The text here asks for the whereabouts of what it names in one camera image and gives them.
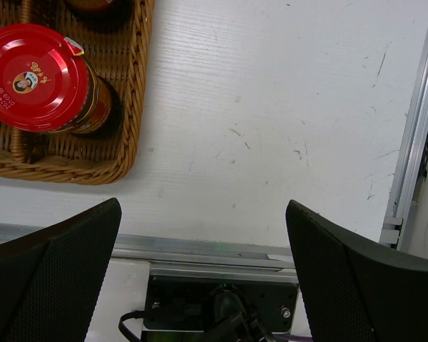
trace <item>red lid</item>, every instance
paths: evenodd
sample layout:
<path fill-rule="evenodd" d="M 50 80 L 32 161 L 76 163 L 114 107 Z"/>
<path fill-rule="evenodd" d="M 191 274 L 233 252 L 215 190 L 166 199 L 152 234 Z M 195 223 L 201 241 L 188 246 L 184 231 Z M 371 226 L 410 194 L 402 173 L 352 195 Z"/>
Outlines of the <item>red lid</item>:
<path fill-rule="evenodd" d="M 0 121 L 31 132 L 56 130 L 86 102 L 82 48 L 45 26 L 0 29 Z"/>

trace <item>white tabletop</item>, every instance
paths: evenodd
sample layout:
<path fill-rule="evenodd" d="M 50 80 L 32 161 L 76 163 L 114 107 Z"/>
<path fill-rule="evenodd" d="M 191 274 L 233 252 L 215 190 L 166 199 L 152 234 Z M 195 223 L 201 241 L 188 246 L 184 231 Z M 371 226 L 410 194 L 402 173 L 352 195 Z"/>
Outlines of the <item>white tabletop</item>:
<path fill-rule="evenodd" d="M 427 27 L 428 0 L 157 1 L 135 167 L 0 179 L 0 222 L 117 197 L 121 233 L 288 246 L 296 199 L 378 240 Z"/>

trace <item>bolt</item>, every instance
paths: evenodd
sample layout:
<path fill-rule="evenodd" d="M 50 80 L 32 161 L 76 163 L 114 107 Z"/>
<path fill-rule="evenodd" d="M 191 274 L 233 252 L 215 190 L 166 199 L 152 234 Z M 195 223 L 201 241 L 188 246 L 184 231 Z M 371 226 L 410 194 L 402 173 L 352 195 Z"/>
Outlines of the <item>bolt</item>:
<path fill-rule="evenodd" d="M 290 316 L 292 315 L 292 313 L 290 312 L 289 309 L 287 308 L 282 308 L 282 316 L 284 318 L 290 318 Z"/>

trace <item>purple cable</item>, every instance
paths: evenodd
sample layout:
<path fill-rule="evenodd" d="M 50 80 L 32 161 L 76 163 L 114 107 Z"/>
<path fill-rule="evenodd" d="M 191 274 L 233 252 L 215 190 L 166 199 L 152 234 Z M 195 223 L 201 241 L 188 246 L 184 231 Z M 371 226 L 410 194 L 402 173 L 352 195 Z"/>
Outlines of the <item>purple cable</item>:
<path fill-rule="evenodd" d="M 282 335 L 273 335 L 275 338 L 278 338 L 280 340 L 284 341 L 294 341 L 294 342 L 312 342 L 312 337 L 307 336 L 295 336 L 290 335 L 289 333 L 284 333 Z"/>

